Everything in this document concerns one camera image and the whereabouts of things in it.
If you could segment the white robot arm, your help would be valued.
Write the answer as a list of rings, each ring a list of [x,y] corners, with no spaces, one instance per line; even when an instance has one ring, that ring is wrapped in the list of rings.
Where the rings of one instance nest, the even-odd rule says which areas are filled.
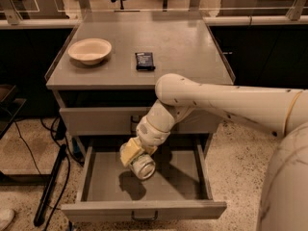
[[[155,93],[137,135],[120,147],[125,167],[141,180],[151,177],[151,155],[197,108],[250,125],[282,139],[269,161],[256,231],[308,231],[308,90],[200,84],[171,73]]]

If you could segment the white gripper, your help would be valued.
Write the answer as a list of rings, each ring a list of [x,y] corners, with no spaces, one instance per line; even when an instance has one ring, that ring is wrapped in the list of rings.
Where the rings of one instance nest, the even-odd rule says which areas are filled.
[[[153,155],[170,134],[171,121],[167,117],[145,115],[137,125],[137,136],[120,147],[120,160],[127,167],[144,151]]]

